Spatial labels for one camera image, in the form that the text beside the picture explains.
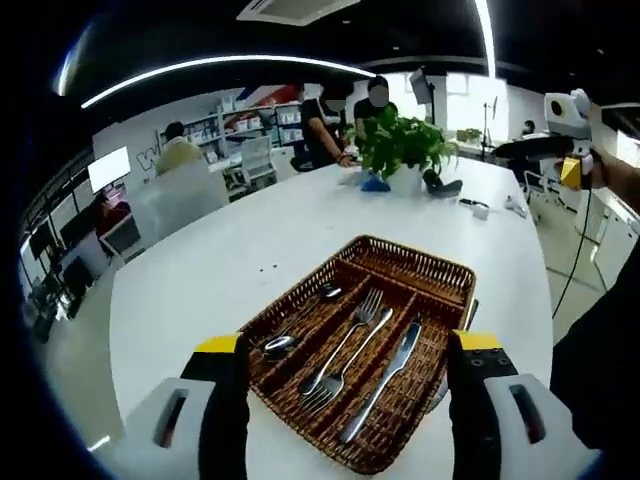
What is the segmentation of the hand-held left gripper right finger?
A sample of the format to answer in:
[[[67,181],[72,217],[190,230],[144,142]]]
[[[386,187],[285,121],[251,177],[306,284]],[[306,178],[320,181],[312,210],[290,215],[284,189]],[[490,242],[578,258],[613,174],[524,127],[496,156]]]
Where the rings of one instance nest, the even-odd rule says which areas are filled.
[[[602,477],[601,453],[575,435],[569,409],[495,336],[451,331],[447,382],[455,479]]]

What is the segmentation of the person's right hand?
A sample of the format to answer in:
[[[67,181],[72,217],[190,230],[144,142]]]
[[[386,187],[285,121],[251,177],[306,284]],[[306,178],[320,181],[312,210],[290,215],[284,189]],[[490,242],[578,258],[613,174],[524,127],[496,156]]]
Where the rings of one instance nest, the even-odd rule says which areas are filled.
[[[612,185],[612,168],[617,158],[605,150],[595,147],[582,158],[581,186],[585,190],[609,188]]]

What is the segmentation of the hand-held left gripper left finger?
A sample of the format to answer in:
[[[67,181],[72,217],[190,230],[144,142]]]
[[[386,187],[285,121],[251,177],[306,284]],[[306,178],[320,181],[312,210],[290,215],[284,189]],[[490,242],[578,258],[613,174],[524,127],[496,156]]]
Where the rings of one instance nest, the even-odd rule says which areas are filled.
[[[115,444],[118,479],[245,479],[249,347],[241,333],[198,345],[178,377],[134,407]]]

